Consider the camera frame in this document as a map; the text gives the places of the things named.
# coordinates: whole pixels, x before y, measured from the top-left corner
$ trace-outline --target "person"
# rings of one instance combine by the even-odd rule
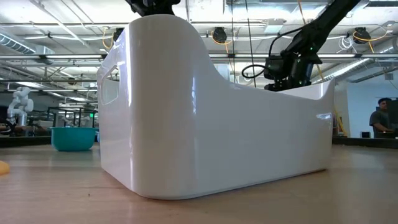
[[[391,101],[390,98],[381,98],[379,103],[379,110],[372,113],[369,125],[373,127],[374,138],[383,138],[383,133],[392,133],[394,130],[391,129],[387,113],[387,101]]]

